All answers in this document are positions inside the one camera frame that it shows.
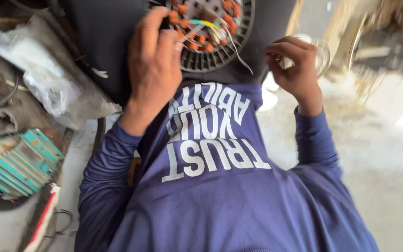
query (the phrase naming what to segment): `person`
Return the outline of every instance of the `person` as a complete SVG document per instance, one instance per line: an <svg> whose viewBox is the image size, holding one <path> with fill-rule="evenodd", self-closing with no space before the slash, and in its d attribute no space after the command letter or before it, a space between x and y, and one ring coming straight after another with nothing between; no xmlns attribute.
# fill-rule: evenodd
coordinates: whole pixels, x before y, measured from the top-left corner
<svg viewBox="0 0 403 252"><path fill-rule="evenodd" d="M264 50L276 83L299 104L299 164L286 171L266 155L260 85L183 85L182 44L175 31L159 31L167 13L154 8L136 26L132 93L84 171L75 251L377 251L341 180L315 47L285 37ZM295 65L281 69L283 57Z"/></svg>

